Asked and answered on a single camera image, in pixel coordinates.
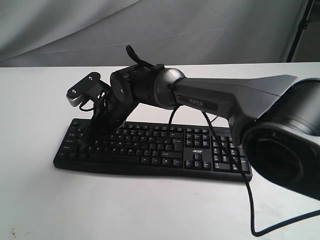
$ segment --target white table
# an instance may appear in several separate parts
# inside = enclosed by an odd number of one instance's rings
[[[320,77],[320,63],[176,66],[188,77]],[[250,240],[244,184],[168,177],[123,177],[54,168],[73,118],[66,91],[86,74],[109,81],[119,67],[0,68],[1,240]],[[170,111],[140,105],[129,121],[167,123]],[[206,125],[182,107],[177,124]],[[224,119],[215,122],[227,126]],[[320,208],[253,172],[258,230]],[[320,217],[272,232],[263,240],[314,240]]]

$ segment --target enter key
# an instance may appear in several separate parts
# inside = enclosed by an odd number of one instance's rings
[[[174,145],[175,152],[182,152],[183,140],[182,139],[173,139],[172,143]]]

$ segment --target acer keyboard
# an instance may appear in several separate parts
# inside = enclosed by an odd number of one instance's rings
[[[172,176],[242,182],[239,169],[219,148],[207,126],[125,122],[112,135],[77,143],[89,119],[73,119],[53,160],[60,169],[135,176]],[[226,127],[214,127],[247,179],[251,166]]]

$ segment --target robotic arm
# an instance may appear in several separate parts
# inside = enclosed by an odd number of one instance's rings
[[[94,102],[81,144],[120,128],[139,103],[168,110],[186,105],[227,119],[234,144],[243,145],[264,178],[320,200],[320,79],[188,78],[141,60],[129,45],[126,50],[136,64],[113,72],[110,86],[92,72],[67,92],[74,107]]]

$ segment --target white tabletop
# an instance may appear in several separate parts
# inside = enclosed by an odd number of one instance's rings
[[[187,77],[320,77],[320,63],[176,66]],[[249,200],[242,183],[129,177],[56,169],[53,158],[73,118],[66,91],[89,72],[109,82],[119,67],[0,68],[1,240],[250,240]],[[170,111],[140,105],[129,121],[167,123]],[[177,124],[206,125],[182,107]],[[227,126],[224,119],[215,122]],[[256,228],[314,211],[320,202],[263,179],[251,181]],[[320,217],[261,237],[314,240]]]

